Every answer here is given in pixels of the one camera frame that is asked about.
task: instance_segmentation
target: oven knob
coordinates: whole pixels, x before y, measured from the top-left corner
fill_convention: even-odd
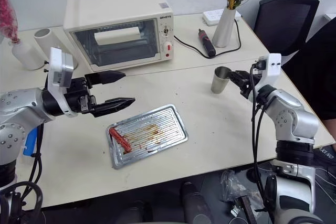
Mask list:
[[[173,51],[173,44],[169,41],[163,44],[163,52],[167,57],[170,56],[171,52]]]

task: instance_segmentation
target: black mesh chair back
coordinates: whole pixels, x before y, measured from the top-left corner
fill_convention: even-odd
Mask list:
[[[284,56],[306,42],[319,0],[262,0],[254,32],[269,52]]]

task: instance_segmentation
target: vase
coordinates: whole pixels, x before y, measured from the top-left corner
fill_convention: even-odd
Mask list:
[[[233,22],[235,20],[236,10],[230,10],[225,8],[221,19],[219,20],[218,26],[216,28],[214,37],[212,38],[212,43],[216,47],[226,47],[230,40],[233,28]]]
[[[62,50],[62,52],[66,52],[67,54],[72,53],[69,49],[59,40],[56,34],[50,30],[49,28],[43,28],[35,32],[34,39],[45,53],[48,59],[50,59],[50,48],[55,47]],[[78,66],[78,62],[75,57],[72,55],[73,60],[73,68],[75,69]]]
[[[28,70],[41,68],[45,63],[43,56],[31,44],[18,40],[11,42],[12,54]]]

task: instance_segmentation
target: baking tray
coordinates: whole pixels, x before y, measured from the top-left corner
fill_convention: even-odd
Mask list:
[[[110,136],[111,127],[128,140],[131,152],[124,153],[121,145]],[[106,135],[115,169],[188,140],[181,117],[172,104],[111,124]]]

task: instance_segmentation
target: metal cup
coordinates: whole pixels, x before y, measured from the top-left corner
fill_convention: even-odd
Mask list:
[[[229,74],[231,69],[227,67],[218,67],[215,69],[214,78],[212,80],[211,91],[220,94],[229,82]]]

